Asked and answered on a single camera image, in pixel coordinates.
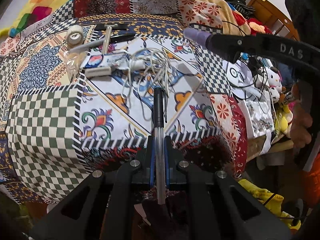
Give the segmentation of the person's right hand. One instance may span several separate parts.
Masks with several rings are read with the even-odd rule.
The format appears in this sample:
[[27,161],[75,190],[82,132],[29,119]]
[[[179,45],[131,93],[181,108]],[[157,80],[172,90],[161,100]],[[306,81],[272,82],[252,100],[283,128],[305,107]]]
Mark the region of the person's right hand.
[[308,128],[312,125],[312,117],[304,111],[300,100],[299,83],[292,86],[292,95],[296,100],[293,108],[293,121],[290,130],[291,140],[296,148],[304,148],[311,142],[311,134]]

